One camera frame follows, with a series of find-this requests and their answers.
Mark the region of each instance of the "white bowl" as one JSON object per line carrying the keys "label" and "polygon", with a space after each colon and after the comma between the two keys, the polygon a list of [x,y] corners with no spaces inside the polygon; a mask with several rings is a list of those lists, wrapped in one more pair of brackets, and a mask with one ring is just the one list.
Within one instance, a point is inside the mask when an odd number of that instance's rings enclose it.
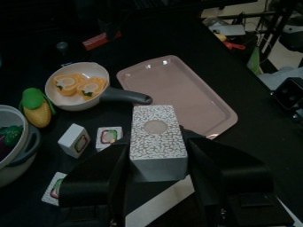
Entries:
{"label": "white bowl", "polygon": [[30,168],[40,145],[39,130],[28,126],[24,115],[12,106],[0,105],[0,128],[23,125],[24,130],[16,146],[0,161],[0,188],[11,184]]}
{"label": "white bowl", "polygon": [[26,116],[12,106],[0,105],[0,128],[9,127],[12,125],[16,125],[16,126],[21,125],[24,130],[23,130],[21,137],[19,139],[19,142],[15,146],[15,149],[0,161],[0,169],[11,163],[13,158],[20,153],[24,147],[24,144],[27,141],[27,135],[28,135],[28,123],[27,123]]}

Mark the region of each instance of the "small card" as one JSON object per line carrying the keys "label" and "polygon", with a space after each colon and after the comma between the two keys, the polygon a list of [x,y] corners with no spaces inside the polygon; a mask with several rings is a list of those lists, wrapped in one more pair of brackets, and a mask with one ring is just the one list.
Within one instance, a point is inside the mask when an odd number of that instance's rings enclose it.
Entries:
{"label": "small card", "polygon": [[99,128],[96,150],[100,152],[122,138],[122,127]]}
{"label": "small card", "polygon": [[64,177],[67,176],[67,174],[58,172],[52,178],[51,184],[47,188],[47,191],[44,193],[43,196],[43,201],[46,203],[50,203],[55,206],[59,206],[59,190],[60,190],[60,185],[62,185],[62,181],[64,179]]}

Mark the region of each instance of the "black table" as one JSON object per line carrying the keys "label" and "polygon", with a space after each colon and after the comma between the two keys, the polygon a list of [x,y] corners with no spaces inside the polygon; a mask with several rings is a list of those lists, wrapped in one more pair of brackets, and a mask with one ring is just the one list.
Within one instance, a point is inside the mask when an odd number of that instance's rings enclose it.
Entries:
{"label": "black table", "polygon": [[[48,45],[63,39],[83,41],[86,38],[68,31],[54,31],[1,43],[1,104],[17,107],[26,88],[44,90],[54,72],[40,63]],[[122,28],[122,38],[95,49],[88,61],[108,69],[111,85],[120,88],[116,73],[123,68],[166,55],[176,55],[183,60],[235,110],[238,123],[215,140],[246,151],[268,165],[276,195],[302,221],[302,128],[287,118],[266,86],[196,18],[186,13],[164,13],[156,17],[134,15]],[[132,105],[122,102],[104,103],[76,113],[58,109],[51,124],[40,130],[43,144],[30,170],[0,189],[3,227],[52,226],[59,210],[42,202],[42,197],[55,173],[68,173],[96,152],[98,127],[120,125],[124,132],[131,130],[131,113]],[[58,140],[74,122],[86,127],[92,137],[79,160],[67,156],[58,146]],[[128,211],[171,184],[134,184],[134,192],[148,190],[130,195]]]}

